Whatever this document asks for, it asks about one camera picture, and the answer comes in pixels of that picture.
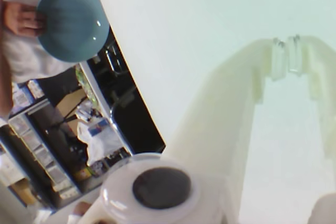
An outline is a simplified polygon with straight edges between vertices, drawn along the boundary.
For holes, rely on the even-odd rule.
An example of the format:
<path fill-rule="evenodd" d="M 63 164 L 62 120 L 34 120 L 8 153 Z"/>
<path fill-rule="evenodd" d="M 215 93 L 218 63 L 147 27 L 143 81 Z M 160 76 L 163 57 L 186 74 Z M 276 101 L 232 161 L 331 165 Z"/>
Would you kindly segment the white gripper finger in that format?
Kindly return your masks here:
<path fill-rule="evenodd" d="M 306 74 L 310 98 L 317 102 L 325 156 L 335 158 L 335 49 L 317 37 L 298 35 L 286 42 L 288 70 Z"/>
<path fill-rule="evenodd" d="M 285 68 L 284 42 L 259 40 L 208 75 L 164 150 L 201 191 L 182 223 L 237 223 L 255 106 Z"/>

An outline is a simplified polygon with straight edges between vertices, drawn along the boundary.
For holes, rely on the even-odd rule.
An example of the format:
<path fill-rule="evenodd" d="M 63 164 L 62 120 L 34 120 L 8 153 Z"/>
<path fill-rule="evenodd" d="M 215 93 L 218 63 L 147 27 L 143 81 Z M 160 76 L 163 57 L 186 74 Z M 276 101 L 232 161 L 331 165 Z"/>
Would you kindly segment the person's right hand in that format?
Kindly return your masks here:
<path fill-rule="evenodd" d="M 35 6 L 19 2 L 4 2 L 2 19 L 5 28 L 13 34 L 23 37 L 37 37 L 47 28 L 44 14 Z"/>

